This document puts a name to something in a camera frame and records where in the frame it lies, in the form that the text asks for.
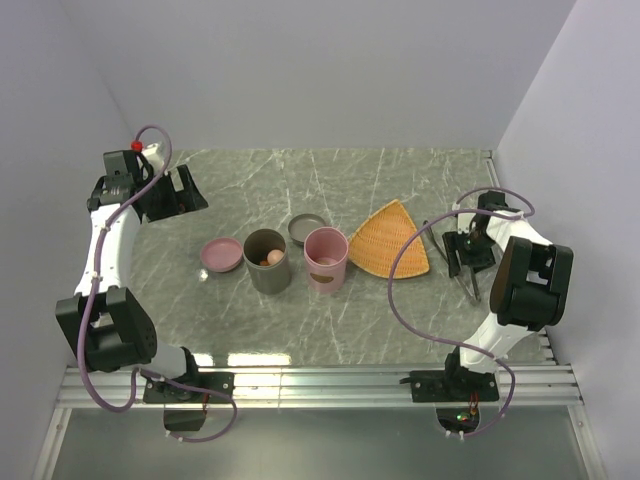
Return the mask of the pink egg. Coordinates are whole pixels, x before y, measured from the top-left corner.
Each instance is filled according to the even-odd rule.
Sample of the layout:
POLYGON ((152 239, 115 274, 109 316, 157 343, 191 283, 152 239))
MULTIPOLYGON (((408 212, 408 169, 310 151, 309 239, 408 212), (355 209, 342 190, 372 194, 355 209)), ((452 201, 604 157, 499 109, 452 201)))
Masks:
POLYGON ((276 265, 279 263, 284 257, 284 252, 279 249, 271 250, 267 254, 267 262, 269 265, 276 265))

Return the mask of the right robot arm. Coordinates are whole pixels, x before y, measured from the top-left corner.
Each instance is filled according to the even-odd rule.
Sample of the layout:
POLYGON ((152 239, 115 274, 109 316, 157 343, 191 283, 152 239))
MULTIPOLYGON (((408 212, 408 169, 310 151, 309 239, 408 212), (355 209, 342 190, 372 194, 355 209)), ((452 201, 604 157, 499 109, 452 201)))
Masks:
POLYGON ((574 253, 529 223, 529 214, 508 206, 507 192, 488 190, 476 213, 458 212, 457 227, 442 235, 451 278, 466 266, 472 275, 498 267, 489 314, 475 333, 445 360, 441 386, 455 400, 482 396, 498 364, 521 340, 557 324, 565 310, 574 253))

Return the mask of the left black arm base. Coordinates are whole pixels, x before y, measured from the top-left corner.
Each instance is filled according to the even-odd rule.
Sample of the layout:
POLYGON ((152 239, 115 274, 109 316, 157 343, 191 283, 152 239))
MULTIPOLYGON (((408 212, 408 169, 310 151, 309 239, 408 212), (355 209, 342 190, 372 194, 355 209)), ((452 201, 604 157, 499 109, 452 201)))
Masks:
POLYGON ((147 380, 143 403, 161 405, 163 423, 171 433, 196 433, 207 419, 210 405, 228 404, 233 398, 235 375, 230 372, 197 373, 193 379, 173 383, 147 380))

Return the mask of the white steamed bun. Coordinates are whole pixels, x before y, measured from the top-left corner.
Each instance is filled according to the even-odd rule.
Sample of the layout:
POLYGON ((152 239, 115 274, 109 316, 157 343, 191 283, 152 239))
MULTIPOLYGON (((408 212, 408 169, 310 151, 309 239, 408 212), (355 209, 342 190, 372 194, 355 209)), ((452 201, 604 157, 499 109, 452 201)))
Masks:
POLYGON ((315 263, 322 266, 339 265, 340 261, 331 257, 320 257, 315 260, 315 263))

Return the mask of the metal food tongs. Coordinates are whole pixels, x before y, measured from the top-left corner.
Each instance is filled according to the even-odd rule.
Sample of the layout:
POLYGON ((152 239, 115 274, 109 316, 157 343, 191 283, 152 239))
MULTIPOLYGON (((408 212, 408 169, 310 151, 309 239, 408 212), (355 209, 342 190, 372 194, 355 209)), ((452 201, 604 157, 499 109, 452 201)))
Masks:
MULTIPOLYGON (((433 229, 431 227, 429 227, 428 229, 425 230, 425 234, 426 234, 426 237, 429 240, 430 244, 439 253, 439 255, 442 258, 442 260, 447 264, 448 267, 450 267, 450 258, 449 258, 448 254, 447 254, 447 251, 443 246, 440 245, 440 243, 436 239, 436 236, 435 236, 435 234, 433 232, 433 229)), ((469 274, 470 274, 470 279, 471 279, 471 285, 468 285, 463 280, 462 267, 459 264, 458 256, 455 255, 454 259, 455 259, 454 265, 458 267, 458 270, 457 270, 457 273, 453 276, 453 279, 461 287, 461 289, 463 290, 463 292, 464 292, 466 298, 469 300, 469 302, 472 305, 479 305, 481 303, 481 294, 480 294, 480 290, 479 290, 479 286, 478 286, 478 282, 477 282, 475 271, 473 270, 472 267, 468 268, 469 274)))

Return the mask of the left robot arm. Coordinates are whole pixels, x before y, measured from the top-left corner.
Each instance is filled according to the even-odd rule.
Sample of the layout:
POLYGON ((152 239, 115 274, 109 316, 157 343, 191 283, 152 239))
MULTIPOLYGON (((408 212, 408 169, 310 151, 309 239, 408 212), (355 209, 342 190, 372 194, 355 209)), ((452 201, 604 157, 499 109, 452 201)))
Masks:
POLYGON ((133 247, 144 221, 201 210, 208 203, 187 167, 176 189, 162 143, 132 143, 103 156, 106 173, 95 184, 87 209, 91 241, 72 297, 57 302, 55 316, 76 356, 82 377, 130 370, 166 388, 180 402, 196 399, 203 379, 193 354, 157 337, 153 321, 129 288, 133 247))

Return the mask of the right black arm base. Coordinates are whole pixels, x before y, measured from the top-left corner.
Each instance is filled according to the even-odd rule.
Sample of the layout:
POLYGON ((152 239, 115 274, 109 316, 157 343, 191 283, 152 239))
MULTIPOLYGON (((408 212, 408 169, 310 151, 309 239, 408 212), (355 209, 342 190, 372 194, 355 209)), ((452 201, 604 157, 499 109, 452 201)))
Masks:
POLYGON ((461 438, 479 431, 480 404, 497 402, 500 393, 494 374, 463 374, 444 370, 414 370, 399 380, 408 385, 413 403, 436 405, 436 419, 446 434, 461 438))

